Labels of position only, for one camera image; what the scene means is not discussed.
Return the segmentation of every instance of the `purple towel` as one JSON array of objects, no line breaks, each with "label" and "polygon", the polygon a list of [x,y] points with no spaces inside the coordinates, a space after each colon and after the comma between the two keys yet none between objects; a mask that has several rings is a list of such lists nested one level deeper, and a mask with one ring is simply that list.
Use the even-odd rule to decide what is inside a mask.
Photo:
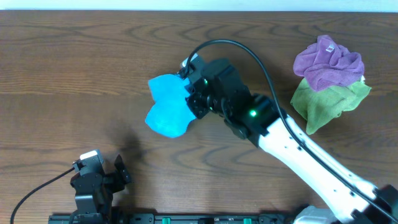
[{"label": "purple towel", "polygon": [[305,77],[314,91],[321,91],[332,85],[353,84],[364,74],[365,67],[359,53],[350,53],[328,35],[320,35],[316,44],[297,55],[293,71]]}]

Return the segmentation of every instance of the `green towel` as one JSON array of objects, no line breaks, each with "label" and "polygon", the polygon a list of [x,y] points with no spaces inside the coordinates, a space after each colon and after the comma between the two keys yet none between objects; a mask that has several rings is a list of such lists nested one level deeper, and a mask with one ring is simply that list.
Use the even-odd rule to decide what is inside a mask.
[{"label": "green towel", "polygon": [[304,78],[290,103],[307,120],[307,134],[313,134],[333,118],[338,118],[342,111],[354,110],[370,91],[371,87],[358,81],[350,86],[331,86],[314,92]]}]

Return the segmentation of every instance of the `black wire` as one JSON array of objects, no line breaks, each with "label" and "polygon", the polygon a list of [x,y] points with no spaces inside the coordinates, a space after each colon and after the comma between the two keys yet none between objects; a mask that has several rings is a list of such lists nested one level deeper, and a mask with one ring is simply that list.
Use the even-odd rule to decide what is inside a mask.
[{"label": "black wire", "polygon": [[367,201],[367,203],[369,203],[370,205],[372,205],[374,208],[376,208],[377,210],[379,210],[381,213],[383,213],[385,216],[387,216],[389,219],[391,219],[392,221],[398,223],[398,219],[393,217],[389,212],[385,211],[383,208],[381,208],[380,206],[378,206],[377,204],[375,204],[371,198],[369,198],[366,194],[362,193],[362,191],[358,190],[355,186],[353,186],[351,183],[349,183],[346,179],[344,179],[342,176],[339,175],[339,173],[337,173],[336,171],[334,171],[330,166],[328,166],[328,164],[326,164],[325,162],[323,162],[316,154],[314,154],[306,145],[305,142],[301,141],[293,132],[292,128],[289,126],[289,124],[286,122],[286,119],[284,118],[283,112],[279,106],[279,100],[278,97],[276,95],[275,89],[274,89],[274,84],[271,80],[271,77],[268,74],[267,68],[264,66],[264,64],[261,62],[260,58],[252,51],[250,50],[248,47],[246,47],[245,45],[235,41],[235,40],[227,40],[227,39],[218,39],[218,40],[209,40],[207,42],[202,43],[201,45],[199,45],[197,48],[195,48],[195,50],[193,50],[193,52],[189,55],[188,60],[187,60],[187,65],[185,66],[185,75],[188,75],[189,72],[189,66],[191,63],[191,59],[194,56],[195,53],[197,53],[200,49],[209,46],[209,45],[213,45],[213,44],[232,44],[235,46],[238,46],[240,48],[242,48],[243,50],[245,50],[247,53],[249,53],[250,56],[253,57],[253,59],[260,65],[262,71],[264,72],[264,75],[267,79],[268,85],[269,85],[269,89],[271,91],[271,95],[275,101],[275,107],[277,109],[277,112],[280,116],[280,119],[282,120],[287,132],[289,132],[289,134],[292,136],[292,138],[297,142],[297,144],[299,144],[299,146],[301,148],[304,149],[305,152],[307,152],[313,159],[315,159],[315,161],[317,161],[323,168],[325,168],[329,173],[331,173],[333,176],[335,176],[340,182],[342,182],[347,188],[349,188],[352,192],[358,194],[361,198],[363,198],[365,201]]},{"label": "black wire", "polygon": [[75,217],[76,217],[78,212],[79,212],[79,210],[75,210],[74,212],[72,212],[72,214],[70,214],[70,216],[69,216],[69,224],[73,224],[73,221],[75,221]]},{"label": "black wire", "polygon": [[52,182],[58,180],[59,178],[63,177],[64,175],[69,174],[70,172],[72,172],[75,168],[71,168],[68,169],[67,171],[65,171],[64,173],[60,174],[59,176],[57,176],[54,179],[51,179],[49,181],[47,181],[46,183],[36,187],[35,189],[33,189],[31,192],[29,192],[29,194],[27,194],[18,204],[17,206],[15,206],[14,211],[12,211],[11,214],[11,218],[10,218],[10,224],[14,224],[14,219],[15,219],[15,214],[18,211],[18,208],[22,205],[22,203],[24,203],[26,201],[27,198],[29,198],[32,194],[34,194],[36,191],[40,190],[41,188],[47,186],[48,184],[51,184]]}]

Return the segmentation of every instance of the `blue cloth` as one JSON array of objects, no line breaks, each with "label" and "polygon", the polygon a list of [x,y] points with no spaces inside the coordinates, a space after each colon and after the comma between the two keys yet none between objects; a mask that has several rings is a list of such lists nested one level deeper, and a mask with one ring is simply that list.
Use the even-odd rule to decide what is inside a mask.
[{"label": "blue cloth", "polygon": [[183,135],[196,117],[189,109],[186,98],[190,96],[182,80],[172,74],[161,75],[148,81],[155,105],[150,109],[146,124],[155,132],[169,138]]}]

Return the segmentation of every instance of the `wooden table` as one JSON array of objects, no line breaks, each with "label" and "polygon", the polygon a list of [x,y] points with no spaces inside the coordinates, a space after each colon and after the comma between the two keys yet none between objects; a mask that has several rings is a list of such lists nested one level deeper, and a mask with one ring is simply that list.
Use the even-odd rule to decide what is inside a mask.
[{"label": "wooden table", "polygon": [[[148,79],[175,72],[200,43],[238,40],[263,59],[282,106],[300,82],[295,56],[321,34],[361,53],[373,89],[312,138],[358,175],[398,186],[398,15],[317,12],[0,12],[0,223],[29,191],[100,149],[113,169],[121,154],[135,179],[114,204],[159,213],[258,213],[324,207],[285,165],[235,137],[216,115],[168,139],[144,120]],[[255,62],[232,46],[200,52],[229,57],[252,92],[269,95]],[[46,223],[75,210],[72,174],[31,196],[16,223]]]}]

